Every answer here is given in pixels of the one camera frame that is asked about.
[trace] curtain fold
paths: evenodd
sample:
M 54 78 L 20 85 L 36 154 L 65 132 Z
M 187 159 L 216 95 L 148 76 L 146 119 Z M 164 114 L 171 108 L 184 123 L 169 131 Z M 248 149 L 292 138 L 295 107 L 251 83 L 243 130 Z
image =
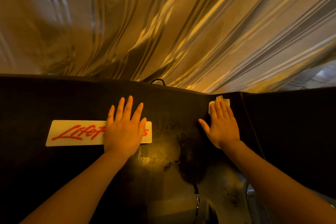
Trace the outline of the curtain fold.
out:
M 162 78 L 199 92 L 258 93 L 286 89 L 336 47 L 336 0 L 0 4 L 0 73 Z

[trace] black cable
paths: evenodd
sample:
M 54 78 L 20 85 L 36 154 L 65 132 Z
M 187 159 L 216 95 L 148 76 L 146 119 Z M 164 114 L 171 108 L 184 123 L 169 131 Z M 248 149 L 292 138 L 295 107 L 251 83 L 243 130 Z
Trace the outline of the black cable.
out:
M 166 86 L 166 84 L 165 84 L 165 81 L 164 80 L 162 80 L 162 79 L 155 79 L 154 81 L 152 81 L 151 83 L 153 83 L 153 82 L 155 82 L 155 81 L 162 81 L 163 82 L 163 86 Z

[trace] skin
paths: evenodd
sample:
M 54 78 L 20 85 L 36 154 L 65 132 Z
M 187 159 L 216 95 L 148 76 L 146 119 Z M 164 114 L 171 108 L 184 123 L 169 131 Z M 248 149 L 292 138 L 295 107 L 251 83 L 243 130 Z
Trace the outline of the skin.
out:
M 141 103 L 131 119 L 133 98 L 124 107 L 121 98 L 114 118 L 112 106 L 104 135 L 104 154 L 65 184 L 21 223 L 89 223 L 107 186 L 138 149 L 146 118 L 140 121 Z M 260 158 L 239 137 L 232 110 L 216 100 L 211 108 L 211 127 L 199 122 L 210 141 L 236 164 L 283 223 L 336 223 L 336 210 L 307 188 Z
M 336 223 L 336 210 L 250 150 L 239 137 L 233 112 L 224 101 L 210 105 L 211 127 L 199 119 L 210 141 L 231 159 L 282 223 Z

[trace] white rectangular sign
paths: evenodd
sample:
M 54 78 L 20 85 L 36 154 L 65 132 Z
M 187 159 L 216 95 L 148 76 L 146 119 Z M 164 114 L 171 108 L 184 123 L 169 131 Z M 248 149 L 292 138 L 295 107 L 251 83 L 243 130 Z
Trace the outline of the white rectangular sign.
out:
M 53 120 L 46 146 L 104 144 L 106 120 Z M 141 143 L 152 142 L 152 123 L 146 122 Z

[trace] person's left hand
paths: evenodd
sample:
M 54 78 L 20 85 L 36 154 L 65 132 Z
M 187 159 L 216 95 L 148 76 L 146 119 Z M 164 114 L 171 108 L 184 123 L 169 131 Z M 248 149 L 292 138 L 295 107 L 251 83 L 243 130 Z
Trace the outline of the person's left hand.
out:
M 129 96 L 125 110 L 125 99 L 121 98 L 114 119 L 112 105 L 108 112 L 104 134 L 104 152 L 124 157 L 125 161 L 138 149 L 145 131 L 146 118 L 140 121 L 143 103 L 140 103 L 131 119 L 133 104 L 132 96 Z

